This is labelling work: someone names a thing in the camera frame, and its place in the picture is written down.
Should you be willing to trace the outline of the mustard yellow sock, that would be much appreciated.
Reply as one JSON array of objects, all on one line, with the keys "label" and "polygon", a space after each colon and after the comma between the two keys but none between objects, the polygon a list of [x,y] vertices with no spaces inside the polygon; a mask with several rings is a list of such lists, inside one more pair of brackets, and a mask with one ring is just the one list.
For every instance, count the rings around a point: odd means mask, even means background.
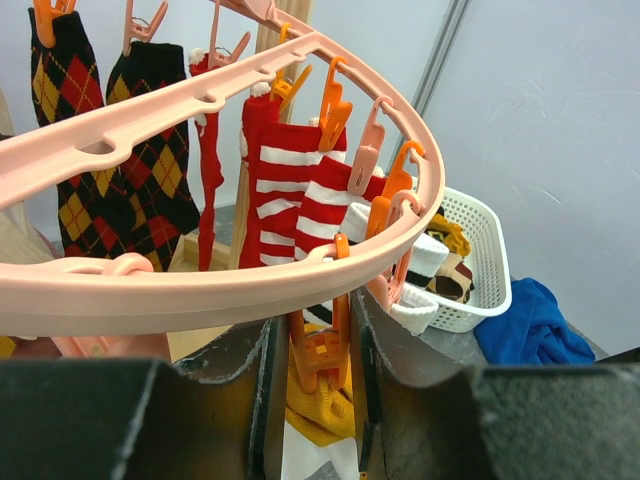
[{"label": "mustard yellow sock", "polygon": [[321,376],[316,390],[306,393],[297,371],[289,371],[285,419],[298,433],[319,447],[354,438],[355,410],[351,380],[347,379],[343,388],[335,389],[326,377]]}]

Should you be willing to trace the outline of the pink round clip hanger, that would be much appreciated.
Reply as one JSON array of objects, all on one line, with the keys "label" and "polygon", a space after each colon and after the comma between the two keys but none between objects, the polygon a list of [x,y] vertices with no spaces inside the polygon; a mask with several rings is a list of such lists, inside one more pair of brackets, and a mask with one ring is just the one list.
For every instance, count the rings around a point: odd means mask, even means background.
[{"label": "pink round clip hanger", "polygon": [[[109,145],[115,164],[135,145],[226,101],[277,70],[309,55],[341,57],[346,76],[371,97],[386,96],[387,115],[423,145],[412,156],[420,178],[396,195],[401,215],[382,233],[357,245],[346,259],[331,246],[302,261],[219,272],[156,273],[131,254],[117,260],[61,258],[1,268],[1,331],[17,336],[98,336],[166,333],[258,320],[318,304],[379,277],[422,233],[441,203],[445,168],[420,115],[381,75],[347,49],[271,1],[232,1],[229,8],[272,29],[291,26],[288,42],[158,91],[100,109],[90,130]],[[1,203],[11,206],[57,184],[61,157],[43,128],[1,144]]]}]

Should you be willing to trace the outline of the orange clothespin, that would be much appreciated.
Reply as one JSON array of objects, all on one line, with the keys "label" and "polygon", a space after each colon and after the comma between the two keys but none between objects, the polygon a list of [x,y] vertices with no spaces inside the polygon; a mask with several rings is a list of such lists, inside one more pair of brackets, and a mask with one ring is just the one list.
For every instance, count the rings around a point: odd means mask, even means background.
[{"label": "orange clothespin", "polygon": [[335,389],[344,386],[347,378],[350,350],[350,300],[342,294],[332,300],[332,324],[306,333],[301,310],[287,315],[296,370],[302,390],[314,393],[317,374],[325,372]]}]

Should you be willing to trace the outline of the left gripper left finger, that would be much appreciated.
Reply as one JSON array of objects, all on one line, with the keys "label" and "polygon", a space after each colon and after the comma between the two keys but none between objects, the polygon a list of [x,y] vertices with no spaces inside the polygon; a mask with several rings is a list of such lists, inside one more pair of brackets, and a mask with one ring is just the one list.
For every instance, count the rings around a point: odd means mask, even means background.
[{"label": "left gripper left finger", "polygon": [[5,479],[277,479],[288,328],[236,325],[174,364],[1,364]]}]

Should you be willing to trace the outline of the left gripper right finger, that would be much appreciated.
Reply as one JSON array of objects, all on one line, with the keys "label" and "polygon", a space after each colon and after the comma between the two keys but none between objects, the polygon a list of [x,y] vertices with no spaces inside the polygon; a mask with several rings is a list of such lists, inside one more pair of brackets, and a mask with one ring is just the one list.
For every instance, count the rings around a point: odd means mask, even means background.
[{"label": "left gripper right finger", "polygon": [[635,479],[639,368],[464,365],[351,295],[358,466],[371,479]]}]

